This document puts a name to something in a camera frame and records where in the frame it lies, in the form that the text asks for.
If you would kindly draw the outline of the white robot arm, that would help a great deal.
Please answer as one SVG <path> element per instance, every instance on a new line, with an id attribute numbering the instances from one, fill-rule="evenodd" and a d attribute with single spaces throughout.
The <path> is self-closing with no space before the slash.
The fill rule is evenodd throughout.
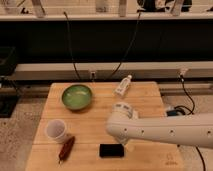
<path id="1" fill-rule="evenodd" d="M 128 103 L 118 102 L 106 131 L 121 144 L 142 139 L 213 149 L 213 114 L 141 118 Z"/>

